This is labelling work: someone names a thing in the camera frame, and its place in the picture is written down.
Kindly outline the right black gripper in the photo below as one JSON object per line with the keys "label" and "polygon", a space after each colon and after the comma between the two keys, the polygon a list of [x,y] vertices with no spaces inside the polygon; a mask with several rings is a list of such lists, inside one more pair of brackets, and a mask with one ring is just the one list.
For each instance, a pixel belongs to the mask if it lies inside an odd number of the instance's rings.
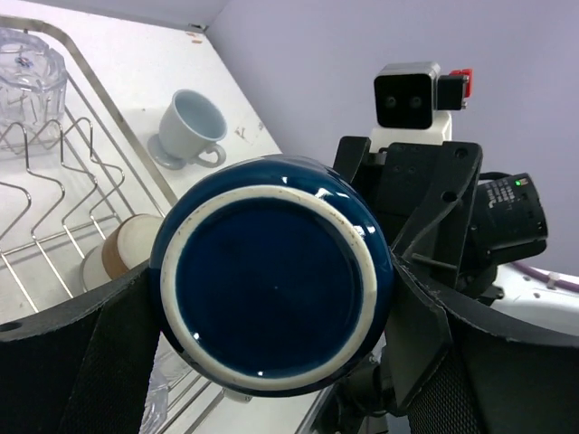
{"label": "right black gripper", "polygon": [[385,333],[397,408],[405,410],[452,344],[429,286],[457,287],[483,154],[459,141],[370,145],[367,137],[342,137],[333,168],[370,206],[393,253]]}

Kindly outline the beige brown cup front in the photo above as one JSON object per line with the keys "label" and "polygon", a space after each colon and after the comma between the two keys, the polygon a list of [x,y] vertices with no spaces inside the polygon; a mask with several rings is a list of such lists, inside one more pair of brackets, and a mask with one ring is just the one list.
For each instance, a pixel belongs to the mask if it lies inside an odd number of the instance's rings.
{"label": "beige brown cup front", "polygon": [[82,261],[82,289],[98,288],[148,260],[162,222],[152,214],[137,214],[121,223]]}

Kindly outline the light grey footed cup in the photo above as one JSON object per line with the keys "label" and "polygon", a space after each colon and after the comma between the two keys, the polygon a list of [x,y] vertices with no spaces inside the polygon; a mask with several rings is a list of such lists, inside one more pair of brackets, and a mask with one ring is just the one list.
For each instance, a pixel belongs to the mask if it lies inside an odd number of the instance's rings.
{"label": "light grey footed cup", "polygon": [[147,149],[159,165],[170,170],[190,164],[216,168],[226,160],[220,145],[226,134],[226,120],[211,100],[195,90],[178,90]]}

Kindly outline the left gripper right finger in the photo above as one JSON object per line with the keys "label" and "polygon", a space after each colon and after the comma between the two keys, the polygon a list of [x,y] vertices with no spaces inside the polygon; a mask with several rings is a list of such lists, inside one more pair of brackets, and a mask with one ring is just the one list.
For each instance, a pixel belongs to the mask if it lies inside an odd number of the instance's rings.
{"label": "left gripper right finger", "polygon": [[414,433],[575,433],[578,339],[434,280],[452,344],[406,413]]}

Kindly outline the dark blue ceramic mug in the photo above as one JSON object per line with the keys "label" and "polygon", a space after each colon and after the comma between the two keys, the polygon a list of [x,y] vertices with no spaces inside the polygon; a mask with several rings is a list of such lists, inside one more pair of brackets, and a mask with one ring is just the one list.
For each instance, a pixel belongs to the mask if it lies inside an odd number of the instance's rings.
{"label": "dark blue ceramic mug", "polygon": [[149,270],[176,352],[259,397],[348,374],[383,334],[394,293],[369,206],[336,171],[297,156],[255,158],[195,184],[160,226]]}

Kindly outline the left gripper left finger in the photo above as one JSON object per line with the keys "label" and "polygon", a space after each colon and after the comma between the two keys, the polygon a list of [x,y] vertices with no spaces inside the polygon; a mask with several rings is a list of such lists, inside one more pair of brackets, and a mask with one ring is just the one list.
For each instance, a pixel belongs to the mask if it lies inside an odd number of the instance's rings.
{"label": "left gripper left finger", "polygon": [[1,326],[1,431],[137,433],[159,327],[142,264]]}

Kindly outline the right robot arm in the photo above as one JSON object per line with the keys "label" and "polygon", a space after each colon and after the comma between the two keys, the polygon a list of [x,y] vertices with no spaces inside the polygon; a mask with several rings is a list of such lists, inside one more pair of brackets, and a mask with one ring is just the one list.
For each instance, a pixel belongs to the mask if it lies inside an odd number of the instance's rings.
{"label": "right robot arm", "polygon": [[391,244],[394,304],[385,328],[400,410],[430,386],[484,414],[550,413],[578,400],[578,340],[484,305],[489,272],[546,249],[546,217],[527,175],[479,179],[466,142],[339,141],[334,169],[369,202]]}

